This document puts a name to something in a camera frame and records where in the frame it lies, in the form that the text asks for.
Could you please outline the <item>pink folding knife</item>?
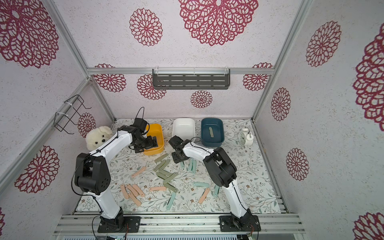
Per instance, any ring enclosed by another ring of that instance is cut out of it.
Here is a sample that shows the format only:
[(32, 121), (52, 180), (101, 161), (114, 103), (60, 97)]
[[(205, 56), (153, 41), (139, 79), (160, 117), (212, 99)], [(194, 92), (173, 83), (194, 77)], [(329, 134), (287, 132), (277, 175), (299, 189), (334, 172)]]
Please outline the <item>pink folding knife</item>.
[(133, 185), (133, 188), (138, 192), (138, 194), (139, 194), (141, 197), (144, 197), (144, 196), (145, 196), (145, 193), (141, 190), (141, 188), (140, 188), (138, 185), (134, 184), (134, 185)]
[(142, 203), (138, 200), (137, 196), (132, 193), (132, 192), (129, 192), (128, 193), (128, 196), (130, 197), (130, 199), (132, 199), (132, 201), (137, 205), (137, 206), (141, 206)]
[(142, 172), (144, 172), (146, 169), (147, 169), (146, 166), (141, 167), (137, 172), (135, 172), (134, 174), (132, 174), (131, 177), (132, 177), (132, 178), (137, 177), (137, 176), (140, 175)]
[(167, 188), (165, 186), (159, 186), (159, 187), (151, 187), (149, 188), (150, 192), (155, 192), (155, 191), (166, 191)]
[(123, 194), (125, 199), (129, 199), (130, 198), (130, 196), (129, 196), (127, 190), (126, 190), (126, 186), (125, 185), (121, 185), (121, 192), (122, 192), (122, 194)]
[(138, 191), (131, 185), (125, 185), (126, 188), (128, 188), (130, 190), (130, 192), (135, 196), (137, 197), (139, 195)]

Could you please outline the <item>olive green folding knife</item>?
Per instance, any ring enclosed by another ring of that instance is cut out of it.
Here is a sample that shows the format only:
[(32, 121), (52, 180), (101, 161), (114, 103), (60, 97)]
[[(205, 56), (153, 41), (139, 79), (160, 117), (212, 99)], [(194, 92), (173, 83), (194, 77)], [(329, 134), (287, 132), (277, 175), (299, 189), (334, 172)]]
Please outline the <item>olive green folding knife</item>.
[(173, 175), (173, 173), (170, 173), (170, 172), (167, 172), (164, 170), (160, 170), (160, 171), (156, 172), (156, 175), (159, 178), (161, 178), (162, 180), (165, 180), (165, 179), (168, 179), (169, 177), (171, 177)]
[(179, 192), (179, 190), (178, 190), (176, 187), (172, 186), (172, 185), (169, 184), (169, 183), (165, 183), (164, 186), (165, 186), (167, 189), (173, 191), (174, 193), (178, 193), (178, 192)]
[(209, 127), (209, 131), (210, 131), (210, 136), (211, 138), (214, 137), (214, 131), (213, 131), (213, 128), (212, 127)]
[(163, 159), (165, 159), (169, 154), (164, 154), (164, 155), (161, 155), (160, 157), (158, 157), (157, 159), (155, 159), (155, 163), (158, 163), (160, 161), (162, 161)]
[(170, 181), (172, 181), (176, 176), (178, 176), (178, 173), (173, 173), (170, 176), (166, 177), (163, 181), (163, 184), (168, 184)]
[(164, 168), (166, 168), (169, 163), (170, 163), (170, 159), (163, 159), (159, 170), (163, 170)]
[(161, 162), (153, 169), (153, 171), (155, 172), (161, 171), (159, 170), (160, 166), (161, 166)]

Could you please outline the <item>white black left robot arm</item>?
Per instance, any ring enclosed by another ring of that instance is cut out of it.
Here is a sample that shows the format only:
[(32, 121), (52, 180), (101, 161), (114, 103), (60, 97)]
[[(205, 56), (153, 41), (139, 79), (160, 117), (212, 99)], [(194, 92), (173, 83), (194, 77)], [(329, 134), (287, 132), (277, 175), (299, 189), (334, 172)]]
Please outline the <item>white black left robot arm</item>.
[(86, 135), (88, 154), (79, 154), (74, 174), (74, 184), (86, 196), (93, 197), (101, 210), (101, 219), (118, 221), (123, 214), (109, 189), (111, 175), (109, 162), (125, 147), (135, 153), (158, 146), (156, 137), (148, 136), (149, 124), (121, 126), (113, 134), (107, 126), (93, 129)]

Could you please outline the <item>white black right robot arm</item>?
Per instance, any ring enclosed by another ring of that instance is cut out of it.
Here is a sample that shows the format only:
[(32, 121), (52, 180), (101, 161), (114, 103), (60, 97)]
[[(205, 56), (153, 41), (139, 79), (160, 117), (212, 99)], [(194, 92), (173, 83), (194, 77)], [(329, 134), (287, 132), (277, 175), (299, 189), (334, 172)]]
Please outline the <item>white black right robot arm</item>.
[(233, 223), (238, 230), (259, 229), (259, 222), (243, 200), (238, 181), (237, 167), (221, 147), (208, 149), (191, 140), (182, 140), (173, 136), (169, 144), (174, 149), (174, 162), (181, 163), (190, 158), (204, 163), (211, 180), (223, 189), (230, 205)]

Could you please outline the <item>white plastic storage box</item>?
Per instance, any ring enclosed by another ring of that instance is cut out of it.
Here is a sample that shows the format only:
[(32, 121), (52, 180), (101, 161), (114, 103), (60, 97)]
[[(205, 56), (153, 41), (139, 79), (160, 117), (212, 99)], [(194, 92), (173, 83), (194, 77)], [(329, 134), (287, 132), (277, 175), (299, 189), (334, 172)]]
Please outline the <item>white plastic storage box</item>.
[(178, 118), (173, 122), (172, 137), (178, 136), (182, 140), (191, 140), (196, 136), (196, 124), (191, 118)]

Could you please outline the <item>teal plastic storage box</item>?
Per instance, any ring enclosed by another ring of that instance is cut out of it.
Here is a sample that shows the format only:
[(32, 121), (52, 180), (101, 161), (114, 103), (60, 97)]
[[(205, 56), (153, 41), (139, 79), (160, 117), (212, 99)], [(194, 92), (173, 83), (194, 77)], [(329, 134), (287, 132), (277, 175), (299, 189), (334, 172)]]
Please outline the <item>teal plastic storage box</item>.
[(201, 143), (205, 147), (220, 147), (225, 140), (224, 124), (218, 118), (205, 118), (201, 121)]

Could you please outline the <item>white plush dog toy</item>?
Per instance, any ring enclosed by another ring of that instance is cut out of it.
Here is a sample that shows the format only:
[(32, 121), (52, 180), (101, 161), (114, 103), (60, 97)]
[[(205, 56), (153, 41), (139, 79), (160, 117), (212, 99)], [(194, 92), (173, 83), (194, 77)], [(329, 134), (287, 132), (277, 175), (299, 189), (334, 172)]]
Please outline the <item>white plush dog toy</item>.
[(111, 128), (101, 126), (91, 130), (86, 135), (86, 145), (89, 151), (96, 150), (113, 136)]

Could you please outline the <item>white twin-bell alarm clock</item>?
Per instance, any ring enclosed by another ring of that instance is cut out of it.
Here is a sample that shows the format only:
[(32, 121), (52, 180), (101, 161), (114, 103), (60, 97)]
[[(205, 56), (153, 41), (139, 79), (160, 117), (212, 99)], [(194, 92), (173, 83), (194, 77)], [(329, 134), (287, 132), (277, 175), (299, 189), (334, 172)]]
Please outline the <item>white twin-bell alarm clock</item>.
[(238, 140), (242, 146), (251, 146), (254, 143), (254, 135), (251, 133), (249, 128), (244, 127), (238, 134)]

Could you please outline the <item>grey wall shelf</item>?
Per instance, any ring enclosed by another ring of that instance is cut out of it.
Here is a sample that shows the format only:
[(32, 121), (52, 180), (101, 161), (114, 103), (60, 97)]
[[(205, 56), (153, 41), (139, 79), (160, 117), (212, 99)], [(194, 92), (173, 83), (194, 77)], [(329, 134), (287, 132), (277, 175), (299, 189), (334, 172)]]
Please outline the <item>grey wall shelf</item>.
[(231, 71), (219, 70), (160, 70), (153, 69), (155, 90), (227, 90), (231, 85)]

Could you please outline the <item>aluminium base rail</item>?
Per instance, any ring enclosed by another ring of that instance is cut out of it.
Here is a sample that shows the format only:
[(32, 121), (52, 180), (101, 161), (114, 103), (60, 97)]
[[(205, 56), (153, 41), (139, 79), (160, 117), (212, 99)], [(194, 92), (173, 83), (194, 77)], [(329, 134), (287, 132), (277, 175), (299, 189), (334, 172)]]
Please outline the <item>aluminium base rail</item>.
[[(248, 234), (262, 235), (305, 234), (304, 225), (297, 214), (261, 214), (259, 226), (239, 231), (229, 220), (229, 214), (141, 214), (125, 215), (138, 235), (186, 234)], [(63, 215), (53, 236), (92, 236), (98, 230), (97, 215)]]

